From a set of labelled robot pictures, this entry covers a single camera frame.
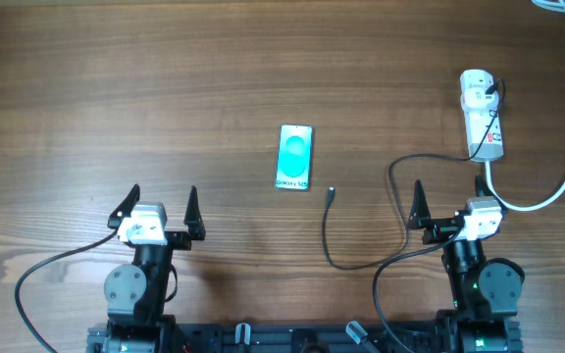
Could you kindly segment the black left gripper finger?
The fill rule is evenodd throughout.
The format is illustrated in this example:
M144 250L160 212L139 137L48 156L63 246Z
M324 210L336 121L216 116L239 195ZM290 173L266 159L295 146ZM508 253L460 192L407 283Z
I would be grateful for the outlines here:
M191 186L183 223L187 226L189 233L205 232L205 226L199 209L197 188L194 185Z
M125 218L129 218L132 209L140 199L140 186L135 184L127 197L120 205L110 214L107 227L109 229L118 229Z

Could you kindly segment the blue-screen Galaxy smartphone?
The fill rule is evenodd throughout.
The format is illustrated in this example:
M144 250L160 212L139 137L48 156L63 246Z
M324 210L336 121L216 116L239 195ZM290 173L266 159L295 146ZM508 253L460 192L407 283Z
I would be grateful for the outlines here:
M307 191L313 149L311 126L283 125L280 130L275 187Z

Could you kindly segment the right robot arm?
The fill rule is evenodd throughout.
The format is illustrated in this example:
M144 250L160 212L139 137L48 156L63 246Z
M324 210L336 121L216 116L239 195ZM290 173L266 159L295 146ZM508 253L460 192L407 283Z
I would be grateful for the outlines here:
M488 259L483 241L499 233L506 211L485 188L466 201L450 218L431 215L423 184L414 186L407 222L421 229L425 245L442 249L454 308L437 312L438 349L441 352L522 352L524 344L518 314L525 273L505 258Z

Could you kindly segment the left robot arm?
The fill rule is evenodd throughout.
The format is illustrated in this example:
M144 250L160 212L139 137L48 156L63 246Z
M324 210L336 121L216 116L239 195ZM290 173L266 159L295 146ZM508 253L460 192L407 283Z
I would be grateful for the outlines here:
M189 192L183 223L185 230L167 230L167 213L161 202L140 200L140 187L111 213L108 228L134 249L133 260L118 266L105 279L108 322L88 337L88 352L188 352L190 342L176 318L164 313L177 293L168 293L170 278L177 278L173 253L189 251L206 230L198 204L197 188Z

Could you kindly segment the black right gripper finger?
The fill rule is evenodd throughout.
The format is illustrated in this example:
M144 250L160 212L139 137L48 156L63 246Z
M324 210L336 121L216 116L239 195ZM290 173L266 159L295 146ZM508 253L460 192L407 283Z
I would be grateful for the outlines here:
M493 194L493 192L488 187L485 179L481 175L475 176L475 191L478 197L484 197L484 196L493 197L499 203L501 208L501 213L502 214L508 213L508 208L506 207L506 205L497 196Z
M409 215L409 224L429 224L432 220L422 181L415 182L414 197Z

